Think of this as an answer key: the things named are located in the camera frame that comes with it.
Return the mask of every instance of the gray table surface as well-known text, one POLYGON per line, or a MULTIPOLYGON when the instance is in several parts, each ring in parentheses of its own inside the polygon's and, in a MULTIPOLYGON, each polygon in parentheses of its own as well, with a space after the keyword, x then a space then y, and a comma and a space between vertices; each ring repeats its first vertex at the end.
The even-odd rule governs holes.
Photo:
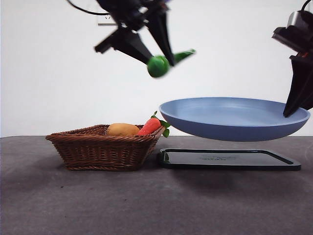
POLYGON ((1 139, 2 235, 310 235, 313 137, 161 137, 134 172, 69 171, 42 136, 1 139), (161 148, 265 149, 300 171, 164 169, 161 148))

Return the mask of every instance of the basket rim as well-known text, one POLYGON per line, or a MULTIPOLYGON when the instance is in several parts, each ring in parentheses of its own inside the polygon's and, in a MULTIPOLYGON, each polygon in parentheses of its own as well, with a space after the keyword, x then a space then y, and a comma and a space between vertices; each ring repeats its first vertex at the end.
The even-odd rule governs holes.
POLYGON ((135 135, 135 136, 110 136, 110 135, 97 135, 97 134, 79 134, 71 132, 82 132, 90 129, 94 129, 97 127, 106 127, 109 125, 106 124, 99 124, 90 127, 70 130, 70 131, 63 131, 63 132, 56 132, 46 136, 46 140, 55 142, 57 141, 127 141, 127 142, 134 142, 134 141, 149 141, 159 138, 165 130, 164 126, 160 126, 156 129, 153 133, 148 135, 135 135))

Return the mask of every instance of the black tray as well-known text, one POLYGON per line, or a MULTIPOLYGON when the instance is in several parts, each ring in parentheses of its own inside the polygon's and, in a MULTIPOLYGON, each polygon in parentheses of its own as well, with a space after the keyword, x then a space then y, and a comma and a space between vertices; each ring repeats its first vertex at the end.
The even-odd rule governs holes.
POLYGON ((267 150, 161 149, 164 168, 211 168, 238 170, 300 170, 301 164, 267 150))

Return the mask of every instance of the black cable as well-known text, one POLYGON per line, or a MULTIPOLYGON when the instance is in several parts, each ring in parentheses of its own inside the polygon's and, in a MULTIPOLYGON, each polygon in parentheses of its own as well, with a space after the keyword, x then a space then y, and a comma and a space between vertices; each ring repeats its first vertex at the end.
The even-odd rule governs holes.
POLYGON ((83 12, 85 12, 85 13, 88 13, 88 14, 97 15, 97 16, 107 16, 107 15, 109 15, 109 13, 98 13, 98 12, 87 11, 87 10, 85 10, 85 9, 83 9, 83 8, 80 8, 79 6, 74 5, 70 0, 66 0, 66 1, 67 1, 71 6, 75 7, 76 9, 81 10, 81 11, 83 11, 83 12))
POLYGON ((303 4, 301 11, 304 11, 305 7, 309 4, 309 2, 311 2, 311 0, 307 0, 307 1, 303 4))

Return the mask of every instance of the brown woven basket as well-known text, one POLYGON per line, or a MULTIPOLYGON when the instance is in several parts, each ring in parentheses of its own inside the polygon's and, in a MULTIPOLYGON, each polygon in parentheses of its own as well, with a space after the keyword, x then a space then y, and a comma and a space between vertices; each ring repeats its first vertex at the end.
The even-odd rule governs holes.
POLYGON ((109 136, 109 125, 53 133, 46 136, 69 170, 138 170, 164 131, 145 136, 109 136))

